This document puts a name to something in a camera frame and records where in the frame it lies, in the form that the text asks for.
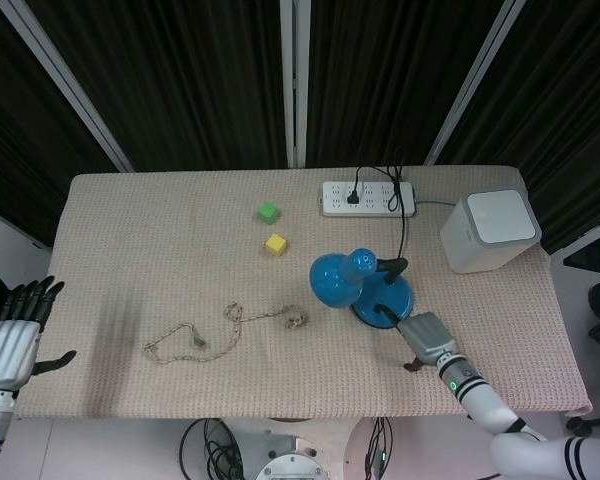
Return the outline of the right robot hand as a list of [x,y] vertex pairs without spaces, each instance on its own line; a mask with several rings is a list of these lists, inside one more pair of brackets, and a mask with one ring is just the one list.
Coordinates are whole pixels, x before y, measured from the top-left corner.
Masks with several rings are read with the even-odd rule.
[[374,312],[389,319],[415,354],[412,362],[403,365],[408,372],[417,372],[424,366],[436,366],[444,355],[458,353],[454,337],[432,312],[400,318],[383,304],[376,304]]

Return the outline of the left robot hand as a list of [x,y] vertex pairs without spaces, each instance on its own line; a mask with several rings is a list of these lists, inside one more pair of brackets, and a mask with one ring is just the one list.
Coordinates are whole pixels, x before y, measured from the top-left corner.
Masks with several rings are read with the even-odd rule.
[[48,276],[10,289],[0,279],[0,391],[17,392],[31,377],[59,370],[76,357],[70,350],[57,359],[37,359],[41,334],[64,285]]

